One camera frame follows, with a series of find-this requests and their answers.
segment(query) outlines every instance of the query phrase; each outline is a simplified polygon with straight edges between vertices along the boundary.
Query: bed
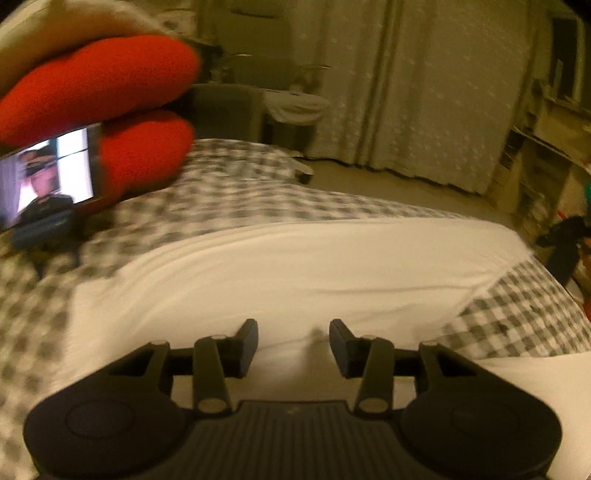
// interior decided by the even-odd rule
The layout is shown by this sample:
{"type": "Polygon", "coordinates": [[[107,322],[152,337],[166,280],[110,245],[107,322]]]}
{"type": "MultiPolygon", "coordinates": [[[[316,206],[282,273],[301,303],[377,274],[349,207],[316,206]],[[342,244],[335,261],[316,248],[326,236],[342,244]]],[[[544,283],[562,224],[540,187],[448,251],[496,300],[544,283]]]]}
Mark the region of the bed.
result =
{"type": "MultiPolygon", "coordinates": [[[[51,260],[44,280],[4,248],[0,267],[0,479],[28,480],[35,469],[22,425],[47,392],[60,358],[70,295],[80,282],[108,277],[139,255],[209,232],[273,222],[391,217],[461,218],[386,200],[321,192],[293,182],[289,157],[267,145],[196,141],[168,188],[119,204],[89,221],[93,232],[72,268],[51,260]],[[103,220],[113,216],[110,228],[103,220]]],[[[517,265],[446,324],[438,341],[474,359],[591,351],[591,325],[536,261],[517,265]]]]}

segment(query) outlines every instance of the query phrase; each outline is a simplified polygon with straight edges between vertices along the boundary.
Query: phone screen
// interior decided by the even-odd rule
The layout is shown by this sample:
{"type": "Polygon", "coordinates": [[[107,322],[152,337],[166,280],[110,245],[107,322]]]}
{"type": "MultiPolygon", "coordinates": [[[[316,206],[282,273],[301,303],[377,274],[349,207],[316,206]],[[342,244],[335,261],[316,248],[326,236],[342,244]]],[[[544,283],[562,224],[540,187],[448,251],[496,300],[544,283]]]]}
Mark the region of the phone screen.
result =
{"type": "Polygon", "coordinates": [[[25,210],[60,200],[81,203],[94,191],[89,130],[84,127],[24,148],[0,161],[0,227],[10,228],[25,210]]]}

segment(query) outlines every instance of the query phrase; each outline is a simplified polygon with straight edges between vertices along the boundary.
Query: desk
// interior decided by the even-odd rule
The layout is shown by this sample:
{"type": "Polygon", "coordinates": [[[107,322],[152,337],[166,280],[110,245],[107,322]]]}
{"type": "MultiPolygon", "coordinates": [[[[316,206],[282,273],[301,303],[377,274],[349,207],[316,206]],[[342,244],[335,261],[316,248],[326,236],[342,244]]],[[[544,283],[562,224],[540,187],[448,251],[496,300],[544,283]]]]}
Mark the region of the desk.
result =
{"type": "Polygon", "coordinates": [[[487,191],[489,201],[504,213],[517,214],[525,197],[542,193],[550,204],[548,221],[557,212],[585,215],[585,185],[591,168],[543,140],[513,128],[487,191]]]}

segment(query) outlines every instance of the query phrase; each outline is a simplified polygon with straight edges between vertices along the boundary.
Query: phone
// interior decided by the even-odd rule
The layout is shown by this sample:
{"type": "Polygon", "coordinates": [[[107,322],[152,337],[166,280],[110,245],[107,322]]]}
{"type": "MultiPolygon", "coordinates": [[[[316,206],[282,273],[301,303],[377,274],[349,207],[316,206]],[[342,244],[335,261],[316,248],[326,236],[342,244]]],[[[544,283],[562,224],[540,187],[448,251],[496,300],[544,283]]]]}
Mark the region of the phone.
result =
{"type": "Polygon", "coordinates": [[[0,229],[100,198],[100,124],[13,151],[0,159],[0,229]]]}

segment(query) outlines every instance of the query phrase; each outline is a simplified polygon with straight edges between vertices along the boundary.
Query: white sheet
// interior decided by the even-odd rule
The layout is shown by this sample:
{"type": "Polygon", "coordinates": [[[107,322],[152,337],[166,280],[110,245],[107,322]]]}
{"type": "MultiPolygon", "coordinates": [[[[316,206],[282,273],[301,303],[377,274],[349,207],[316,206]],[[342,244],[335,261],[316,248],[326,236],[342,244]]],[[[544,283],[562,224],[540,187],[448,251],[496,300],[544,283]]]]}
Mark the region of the white sheet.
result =
{"type": "Polygon", "coordinates": [[[177,242],[78,286],[52,391],[152,340],[190,347],[253,317],[269,377],[248,396],[262,398],[274,381],[298,383],[332,319],[416,348],[530,255],[515,232],[460,219],[281,223],[177,242]]]}

